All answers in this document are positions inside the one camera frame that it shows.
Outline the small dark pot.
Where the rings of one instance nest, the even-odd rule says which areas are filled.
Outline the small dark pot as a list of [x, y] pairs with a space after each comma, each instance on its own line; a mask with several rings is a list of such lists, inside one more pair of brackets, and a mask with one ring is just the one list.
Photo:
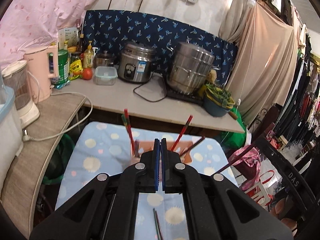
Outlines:
[[94, 68], [97, 67], [113, 67], [116, 57], [108, 53], [106, 50], [103, 53], [96, 54], [94, 57]]

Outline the yellow snack packet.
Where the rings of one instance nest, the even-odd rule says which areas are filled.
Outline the yellow snack packet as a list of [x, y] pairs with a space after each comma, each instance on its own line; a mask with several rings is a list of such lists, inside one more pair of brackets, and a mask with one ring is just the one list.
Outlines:
[[81, 60], [76, 60], [71, 63], [69, 68], [69, 80], [75, 80], [82, 77], [83, 67]]

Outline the dark red chopstick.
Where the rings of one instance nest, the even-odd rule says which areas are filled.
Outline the dark red chopstick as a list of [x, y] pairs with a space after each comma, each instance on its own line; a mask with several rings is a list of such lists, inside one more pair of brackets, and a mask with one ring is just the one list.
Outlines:
[[238, 160], [240, 160], [243, 156], [245, 156], [251, 149], [255, 147], [255, 143], [252, 143], [249, 145], [241, 154], [239, 154], [237, 157], [235, 157], [230, 163], [226, 164], [222, 168], [220, 168], [218, 171], [216, 171], [214, 174], [218, 174], [232, 166], [234, 163], [236, 163]]
[[139, 140], [135, 140], [134, 142], [134, 147], [135, 147], [135, 157], [139, 157]]
[[155, 221], [156, 221], [156, 227], [157, 227], [157, 232], [158, 232], [158, 239], [163, 240], [163, 233], [161, 230], [161, 225], [159, 222], [159, 217], [158, 217], [158, 213], [156, 210], [154, 210], [154, 214], [155, 214]]

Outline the red tomato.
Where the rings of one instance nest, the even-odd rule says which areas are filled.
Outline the red tomato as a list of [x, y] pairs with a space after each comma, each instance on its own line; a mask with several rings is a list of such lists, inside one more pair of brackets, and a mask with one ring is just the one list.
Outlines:
[[81, 78], [83, 80], [91, 80], [93, 77], [93, 71], [92, 68], [84, 68], [81, 73]]

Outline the pink floral bag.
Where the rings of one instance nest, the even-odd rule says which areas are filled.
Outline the pink floral bag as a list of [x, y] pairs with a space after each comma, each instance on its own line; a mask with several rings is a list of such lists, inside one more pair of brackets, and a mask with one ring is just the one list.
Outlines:
[[229, 158], [228, 162], [231, 163], [245, 178], [246, 180], [241, 184], [240, 189], [246, 191], [259, 181], [259, 173], [261, 168], [261, 160], [259, 151], [253, 147], [245, 155], [239, 158], [249, 146], [244, 146], [235, 151]]

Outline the green chopstick gold band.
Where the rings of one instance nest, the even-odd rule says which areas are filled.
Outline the green chopstick gold band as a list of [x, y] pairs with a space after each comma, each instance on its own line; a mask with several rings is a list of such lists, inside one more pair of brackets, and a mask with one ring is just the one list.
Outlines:
[[162, 237], [162, 233], [161, 233], [160, 223], [159, 223], [157, 211], [155, 210], [155, 208], [153, 208], [153, 215], [154, 215], [154, 220], [155, 220], [157, 238], [158, 238], [159, 240], [162, 240], [163, 237]]

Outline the maroon chopstick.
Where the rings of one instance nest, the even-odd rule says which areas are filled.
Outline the maroon chopstick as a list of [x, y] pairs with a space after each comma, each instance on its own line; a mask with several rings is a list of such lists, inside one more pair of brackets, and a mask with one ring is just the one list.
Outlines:
[[193, 148], [195, 148], [197, 145], [199, 145], [201, 142], [204, 141], [206, 137], [202, 136], [199, 140], [197, 140], [195, 143], [193, 143], [191, 146], [186, 148], [181, 154], [180, 157], [184, 156], [186, 153], [190, 152]]

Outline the green plastic bag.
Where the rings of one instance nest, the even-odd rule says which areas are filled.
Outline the green plastic bag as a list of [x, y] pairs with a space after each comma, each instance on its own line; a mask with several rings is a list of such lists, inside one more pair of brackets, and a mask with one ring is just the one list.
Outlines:
[[231, 109], [231, 112], [236, 114], [237, 122], [244, 130], [244, 133], [235, 133], [235, 132], [220, 132], [220, 134], [217, 136], [217, 141], [227, 149], [231, 150], [238, 150], [242, 148], [245, 145], [246, 141], [246, 125], [242, 121], [241, 114], [237, 110], [236, 107], [233, 107]]

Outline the steel steamer pot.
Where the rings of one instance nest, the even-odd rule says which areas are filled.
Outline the steel steamer pot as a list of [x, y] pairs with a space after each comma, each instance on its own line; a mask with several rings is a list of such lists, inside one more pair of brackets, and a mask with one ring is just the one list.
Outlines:
[[215, 56], [197, 45], [178, 42], [174, 48], [167, 49], [173, 53], [167, 83], [170, 88], [181, 94], [192, 94], [204, 84], [212, 69], [220, 69], [214, 66]]

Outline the steel rice cooker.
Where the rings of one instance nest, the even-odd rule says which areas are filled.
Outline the steel rice cooker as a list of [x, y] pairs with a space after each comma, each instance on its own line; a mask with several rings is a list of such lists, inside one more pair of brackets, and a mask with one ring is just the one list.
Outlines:
[[120, 53], [118, 77], [131, 83], [146, 83], [155, 61], [154, 48], [141, 43], [127, 42]]

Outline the bright red chopstick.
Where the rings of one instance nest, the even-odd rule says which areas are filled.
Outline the bright red chopstick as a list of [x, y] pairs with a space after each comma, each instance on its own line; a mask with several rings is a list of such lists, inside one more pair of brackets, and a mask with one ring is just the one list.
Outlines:
[[192, 119], [193, 119], [193, 116], [190, 115], [188, 120], [186, 121], [185, 125], [183, 126], [182, 130], [180, 131], [176, 141], [172, 145], [172, 147], [170, 149], [171, 151], [173, 151], [175, 149], [175, 147], [177, 146], [177, 144], [180, 142], [180, 139], [181, 139], [182, 135], [184, 135], [184, 133], [186, 132], [186, 130], [187, 130], [189, 124], [191, 123]]
[[132, 147], [132, 155], [135, 156], [136, 152], [135, 152], [135, 141], [133, 139], [133, 135], [132, 135], [132, 131], [131, 131], [131, 124], [130, 124], [130, 119], [129, 119], [129, 113], [127, 109], [124, 109], [124, 116], [125, 116], [125, 126], [127, 129], [127, 132], [129, 134], [130, 137], [130, 141], [131, 141], [131, 147]]

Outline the green canister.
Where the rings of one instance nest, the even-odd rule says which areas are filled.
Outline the green canister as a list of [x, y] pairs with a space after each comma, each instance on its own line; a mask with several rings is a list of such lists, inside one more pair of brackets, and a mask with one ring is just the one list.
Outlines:
[[53, 85], [64, 85], [69, 77], [69, 53], [68, 50], [58, 50], [58, 77], [51, 78]]

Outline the navy patterned cloth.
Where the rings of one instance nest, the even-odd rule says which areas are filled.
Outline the navy patterned cloth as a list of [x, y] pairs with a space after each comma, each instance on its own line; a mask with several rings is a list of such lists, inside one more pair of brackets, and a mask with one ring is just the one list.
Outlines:
[[216, 82], [225, 85], [238, 48], [211, 33], [170, 18], [125, 10], [88, 10], [82, 29], [84, 44], [91, 43], [99, 52], [119, 56], [127, 42], [136, 42], [157, 51], [156, 72], [167, 73], [178, 42], [197, 45], [212, 54], [217, 68]]

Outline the white blender appliance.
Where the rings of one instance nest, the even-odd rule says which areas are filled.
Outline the white blender appliance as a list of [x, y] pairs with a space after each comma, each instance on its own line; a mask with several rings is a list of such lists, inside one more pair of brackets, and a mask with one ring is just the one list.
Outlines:
[[30, 92], [27, 61], [20, 60], [7, 65], [2, 70], [2, 77], [4, 84], [14, 90], [15, 106], [24, 129], [40, 116]]

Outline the pink floral sheet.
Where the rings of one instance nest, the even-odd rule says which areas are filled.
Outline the pink floral sheet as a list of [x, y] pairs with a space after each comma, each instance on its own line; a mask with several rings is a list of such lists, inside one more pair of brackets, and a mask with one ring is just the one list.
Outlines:
[[57, 41], [58, 31], [78, 27], [95, 0], [13, 0], [1, 19], [1, 68], [28, 48]]

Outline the blue bowl with vegetables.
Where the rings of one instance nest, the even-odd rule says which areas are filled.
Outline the blue bowl with vegetables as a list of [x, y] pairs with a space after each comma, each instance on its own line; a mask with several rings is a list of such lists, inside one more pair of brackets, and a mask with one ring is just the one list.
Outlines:
[[203, 107], [213, 117], [225, 116], [233, 107], [235, 101], [231, 93], [213, 84], [206, 84], [203, 94]]

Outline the white carton box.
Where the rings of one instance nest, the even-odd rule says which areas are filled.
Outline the white carton box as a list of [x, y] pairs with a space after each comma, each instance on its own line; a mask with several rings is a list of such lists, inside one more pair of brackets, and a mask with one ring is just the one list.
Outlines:
[[63, 28], [58, 31], [59, 50], [64, 48], [65, 41], [69, 47], [77, 46], [78, 44], [78, 29], [76, 27]]

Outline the blue patterned tablecloth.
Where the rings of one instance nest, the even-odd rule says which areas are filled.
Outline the blue patterned tablecloth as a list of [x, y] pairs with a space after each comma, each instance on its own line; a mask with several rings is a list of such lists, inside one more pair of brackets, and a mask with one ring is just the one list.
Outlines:
[[[91, 122], [83, 130], [67, 164], [56, 208], [100, 173], [119, 174], [131, 165], [131, 144], [124, 126]], [[191, 166], [212, 175], [228, 161], [220, 144], [206, 138], [190, 152]], [[135, 239], [157, 239], [154, 213], [164, 239], [188, 239], [187, 221], [180, 194], [141, 193], [138, 200]]]

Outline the clear food container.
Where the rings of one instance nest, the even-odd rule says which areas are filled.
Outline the clear food container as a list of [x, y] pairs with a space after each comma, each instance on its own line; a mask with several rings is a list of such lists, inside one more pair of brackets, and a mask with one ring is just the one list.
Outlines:
[[95, 69], [93, 82], [100, 86], [112, 86], [118, 78], [118, 73], [114, 67], [99, 66]]

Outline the white storage bin blue lid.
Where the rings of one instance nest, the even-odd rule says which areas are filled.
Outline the white storage bin blue lid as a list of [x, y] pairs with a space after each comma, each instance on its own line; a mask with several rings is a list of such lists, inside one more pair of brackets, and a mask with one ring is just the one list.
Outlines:
[[0, 172], [1, 190], [7, 172], [14, 158], [23, 148], [22, 128], [15, 106], [14, 90], [6, 86], [1, 77], [1, 116], [0, 116]]

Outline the beige hanging curtain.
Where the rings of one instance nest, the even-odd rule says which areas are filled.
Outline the beige hanging curtain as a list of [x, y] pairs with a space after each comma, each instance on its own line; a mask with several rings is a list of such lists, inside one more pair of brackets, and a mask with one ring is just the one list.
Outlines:
[[249, 125], [263, 109], [283, 105], [295, 73], [298, 38], [266, 3], [233, 0], [220, 26], [219, 37], [235, 42], [238, 53], [226, 88], [239, 99]]

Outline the pink electric kettle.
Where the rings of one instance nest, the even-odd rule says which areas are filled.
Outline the pink electric kettle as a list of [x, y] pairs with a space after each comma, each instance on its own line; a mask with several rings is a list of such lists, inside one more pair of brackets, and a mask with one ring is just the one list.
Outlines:
[[35, 103], [46, 100], [52, 93], [51, 79], [58, 77], [58, 46], [40, 46], [25, 51], [29, 86]]

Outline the yellow oil bottle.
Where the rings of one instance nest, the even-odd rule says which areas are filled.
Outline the yellow oil bottle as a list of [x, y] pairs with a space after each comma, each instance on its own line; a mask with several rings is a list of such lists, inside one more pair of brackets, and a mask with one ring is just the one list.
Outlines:
[[88, 42], [88, 47], [83, 55], [83, 67], [84, 68], [92, 68], [94, 60], [94, 51], [92, 49], [92, 41]]

